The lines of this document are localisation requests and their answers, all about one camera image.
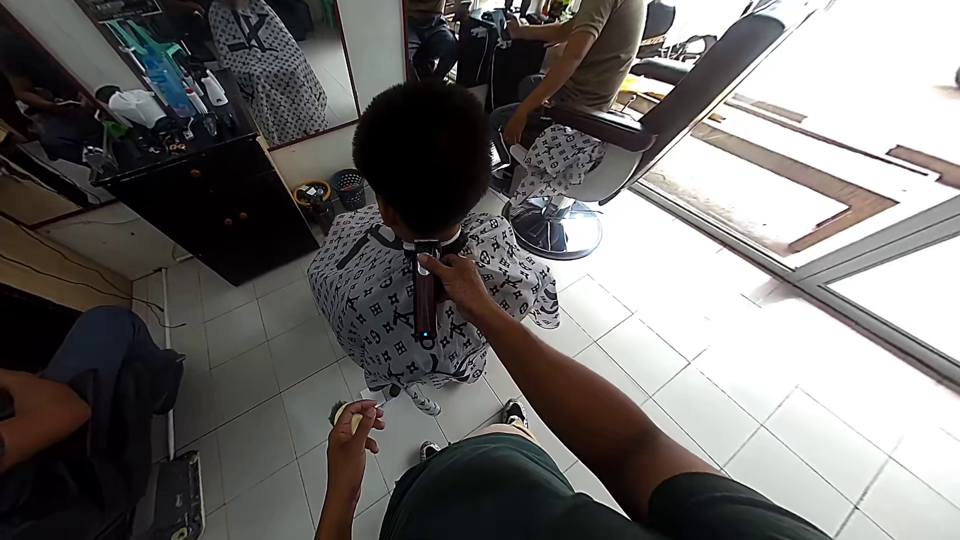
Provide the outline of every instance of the man in olive t-shirt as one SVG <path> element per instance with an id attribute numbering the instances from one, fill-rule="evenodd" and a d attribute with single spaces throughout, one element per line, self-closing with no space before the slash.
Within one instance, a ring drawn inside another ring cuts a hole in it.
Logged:
<path id="1" fill-rule="evenodd" d="M 511 21 L 507 28 L 513 39 L 565 45 L 546 75 L 534 76 L 541 78 L 536 87 L 530 81 L 521 83 L 521 103 L 491 112 L 493 144 L 501 161 L 509 161 L 507 147 L 519 142 L 527 117 L 549 99 L 607 110 L 640 47 L 645 20 L 646 0 L 583 0 L 565 23 L 526 26 Z"/>
<path id="2" fill-rule="evenodd" d="M 445 0 L 406 0 L 406 3 L 407 60 L 413 74 L 418 79 L 442 81 L 457 62 L 457 38 L 444 19 Z"/>

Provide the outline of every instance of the small trash bin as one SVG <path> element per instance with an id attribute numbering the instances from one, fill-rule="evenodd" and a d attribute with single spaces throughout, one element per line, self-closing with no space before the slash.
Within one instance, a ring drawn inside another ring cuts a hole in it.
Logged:
<path id="1" fill-rule="evenodd" d="M 330 232 L 333 218 L 336 217 L 330 197 L 332 191 L 330 184 L 323 180 L 307 181 L 294 189 L 294 200 L 303 217 L 319 225 L 324 234 Z"/>
<path id="2" fill-rule="evenodd" d="M 363 190 L 363 177 L 356 169 L 343 169 L 333 173 L 330 185 L 340 197 L 340 204 L 347 210 L 361 209 L 367 205 L 367 195 Z"/>

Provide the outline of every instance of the chair armrest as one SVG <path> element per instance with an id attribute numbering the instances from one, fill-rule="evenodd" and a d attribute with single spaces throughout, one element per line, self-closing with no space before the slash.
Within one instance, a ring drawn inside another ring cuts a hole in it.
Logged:
<path id="1" fill-rule="evenodd" d="M 630 72 L 638 77 L 676 86 L 691 69 L 693 69 L 691 63 L 666 58 L 648 58 L 635 63 L 630 68 Z"/>
<path id="2" fill-rule="evenodd" d="M 558 104 L 547 108 L 544 114 L 558 124 L 630 152 L 643 152 L 657 140 L 657 136 L 645 130 L 639 122 L 609 112 Z"/>

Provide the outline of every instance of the black cabinet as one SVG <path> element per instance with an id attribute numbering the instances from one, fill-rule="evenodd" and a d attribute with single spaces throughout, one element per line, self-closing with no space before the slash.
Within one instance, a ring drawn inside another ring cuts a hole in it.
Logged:
<path id="1" fill-rule="evenodd" d="M 103 186 L 234 285 L 319 247 L 256 135 Z"/>

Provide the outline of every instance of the patterned barber cape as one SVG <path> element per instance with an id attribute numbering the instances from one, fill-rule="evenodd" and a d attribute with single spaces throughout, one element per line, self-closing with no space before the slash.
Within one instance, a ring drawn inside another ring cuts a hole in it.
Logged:
<path id="1" fill-rule="evenodd" d="M 527 169 L 510 202 L 516 206 L 530 198 L 565 195 L 584 182 L 587 172 L 607 154 L 607 143 L 590 135 L 554 124 L 537 135 L 523 158 Z"/>
<path id="2" fill-rule="evenodd" d="M 515 319 L 530 315 L 540 327 L 559 326 L 550 269 L 517 248 L 503 217 L 468 215 L 443 251 L 476 261 L 491 296 Z M 450 300 L 437 304 L 437 339 L 416 339 L 412 257 L 371 205 L 337 216 L 310 264 L 309 280 L 337 341 L 363 368 L 368 388 L 395 384 L 421 410 L 438 414 L 439 407 L 420 395 L 416 384 L 476 381 L 488 344 Z"/>

